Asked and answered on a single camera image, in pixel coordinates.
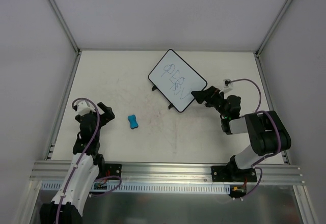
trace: blue sponge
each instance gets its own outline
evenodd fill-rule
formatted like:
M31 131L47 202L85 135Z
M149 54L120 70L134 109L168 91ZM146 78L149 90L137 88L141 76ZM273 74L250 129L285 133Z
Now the blue sponge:
M130 122L130 128L131 129L138 128L138 123L136 121L136 116L135 115L128 116L128 121Z

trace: whiteboard stand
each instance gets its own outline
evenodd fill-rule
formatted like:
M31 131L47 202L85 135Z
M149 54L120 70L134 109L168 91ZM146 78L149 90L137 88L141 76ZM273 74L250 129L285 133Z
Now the whiteboard stand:
M154 84L152 91L159 90L170 102L169 109L182 113L195 99L192 91L201 91L207 81L174 50L169 49L149 73Z

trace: white wall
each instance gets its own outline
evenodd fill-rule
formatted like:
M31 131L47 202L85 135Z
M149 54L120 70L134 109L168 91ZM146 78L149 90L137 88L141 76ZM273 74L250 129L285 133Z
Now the white wall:
M40 159L74 52L46 0L0 0L0 222Z
M326 0L294 0L263 52L272 100L292 137L320 223L326 223Z
M80 48L255 51L285 0L56 0Z

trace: purple cable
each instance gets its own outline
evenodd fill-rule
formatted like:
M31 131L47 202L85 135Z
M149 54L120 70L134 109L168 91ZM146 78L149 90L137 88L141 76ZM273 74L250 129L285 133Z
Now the purple cable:
M258 90L258 93L259 93L259 103L258 103L258 106L257 106L257 108L256 108L256 110L255 110L255 112L257 112L257 111L259 110L259 107L260 107L260 104L261 104L261 92L260 92L260 89L259 89L258 85L257 85L253 80L250 80L250 79L247 79L247 78L242 78L242 79L232 80L232 81L230 81L230 82L233 83L233 82L243 81L243 80L246 80L246 81L251 82L252 84L255 85L255 87L256 87L257 90Z
M119 176L108 176L108 177L103 177L103 178L99 178L99 179L96 179L94 182L100 182L100 181L103 181L103 180L106 180L106 179L113 179L113 178L118 178L120 180L119 184L117 186L115 186L113 189L109 190L109 191L106 191L104 193L101 193L101 194L97 194L97 195L92 195L92 197L101 197L101 196L105 196L105 195L108 195L110 194L111 192L113 192L114 190L118 189L120 186L121 186L121 183L122 183L122 179L121 177Z
M77 98L77 99L75 99L72 102L72 104L71 104L72 105L72 108L74 107L75 102L77 102L79 100L85 100L85 101L89 102L91 105L93 105L93 107L95 108L95 111L96 111L96 115L97 115L97 122L96 122L95 131L94 131L94 133L93 133L90 141L87 143L86 147L84 148L84 150L82 151L80 157L78 158L78 160L76 162L76 165L77 166L78 166L79 162L82 160L82 157L85 154L85 152L87 151L88 147L91 145L92 141L94 140L95 135L96 135L96 133L98 131L98 128L100 126L100 113L99 113L98 108L96 107L95 103L93 103L88 98ZM67 182L66 182L65 186L63 187L63 191L62 191L63 194L66 193L66 190L68 188L68 185L69 185L69 183L71 181L71 178L72 178L72 176L73 176L73 174L74 174L75 171L76 171L76 167L74 167L72 169L72 171L71 171L71 173L70 173L70 175L69 175L69 177L67 179ZM56 224L59 224L60 209L61 209L61 205L62 205L62 202L63 202L63 198L64 198L63 196L60 197L60 201L59 201L59 204L58 204L58 210L57 210L57 214L56 214Z
M257 184L256 184L256 186L254 186L254 188L253 189L251 189L249 192L247 192L246 193L246 195L245 196L243 196L242 198L244 198L244 197L247 197L248 195L250 195L253 191L255 191L256 189L257 189L257 187L258 187L258 185L259 185L259 183L261 182L261 179L262 179L262 177L263 177L263 169L262 168L260 168L260 167L255 167L255 169L258 169L258 170L260 170L260 176L259 176L259 180L258 180L258 182L257 182Z

